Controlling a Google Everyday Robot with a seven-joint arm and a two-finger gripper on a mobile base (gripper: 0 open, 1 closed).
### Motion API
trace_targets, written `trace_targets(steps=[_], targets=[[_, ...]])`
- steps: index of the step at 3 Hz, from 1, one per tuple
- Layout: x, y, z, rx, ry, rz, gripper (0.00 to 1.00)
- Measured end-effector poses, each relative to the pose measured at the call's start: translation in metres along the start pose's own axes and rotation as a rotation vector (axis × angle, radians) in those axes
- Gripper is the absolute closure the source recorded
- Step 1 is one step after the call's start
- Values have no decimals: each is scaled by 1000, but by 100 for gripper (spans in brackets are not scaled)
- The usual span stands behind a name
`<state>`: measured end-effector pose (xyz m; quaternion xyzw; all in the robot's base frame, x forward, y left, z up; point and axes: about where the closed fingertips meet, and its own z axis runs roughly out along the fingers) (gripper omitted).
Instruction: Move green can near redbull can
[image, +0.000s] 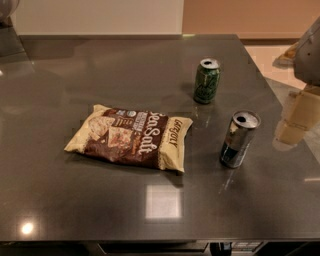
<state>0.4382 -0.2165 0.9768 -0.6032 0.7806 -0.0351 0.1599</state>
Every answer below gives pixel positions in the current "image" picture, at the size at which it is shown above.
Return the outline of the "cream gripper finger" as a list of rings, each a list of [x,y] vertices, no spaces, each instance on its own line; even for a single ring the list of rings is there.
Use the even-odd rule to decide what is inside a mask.
[[[319,121],[320,87],[306,85],[298,92],[290,91],[275,130],[275,141],[295,146]]]

